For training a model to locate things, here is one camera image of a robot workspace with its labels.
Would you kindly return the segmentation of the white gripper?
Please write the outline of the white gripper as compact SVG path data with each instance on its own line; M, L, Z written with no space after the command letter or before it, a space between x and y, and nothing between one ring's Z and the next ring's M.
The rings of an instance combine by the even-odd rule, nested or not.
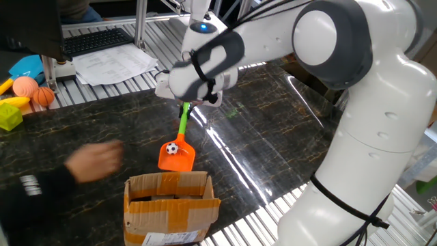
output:
M182 103L181 100L177 99L173 95L173 93L171 92L171 90L169 88L169 71L168 70L163 70L163 71L158 72L157 74L154 75L154 79L156 80L156 87L155 87L154 93L155 93L155 95L157 95L157 97L175 100L178 104ZM193 101L188 108L188 113L192 112L192 110L194 109L194 106L199 106L199 105L204 105L204 106L208 106L208 107L219 107L223 101L223 93L219 92L217 94L217 96L218 96L218 100L215 103L210 103L207 100L206 101ZM184 113L184 106L180 105L178 117L181 118L183 113Z

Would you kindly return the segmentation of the person's bare hand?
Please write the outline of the person's bare hand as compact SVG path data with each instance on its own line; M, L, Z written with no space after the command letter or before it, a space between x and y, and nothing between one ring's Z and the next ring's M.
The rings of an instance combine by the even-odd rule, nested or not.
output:
M123 154L123 143L119 140L91 143L76 150L64 165L77 183L93 182L119 170Z

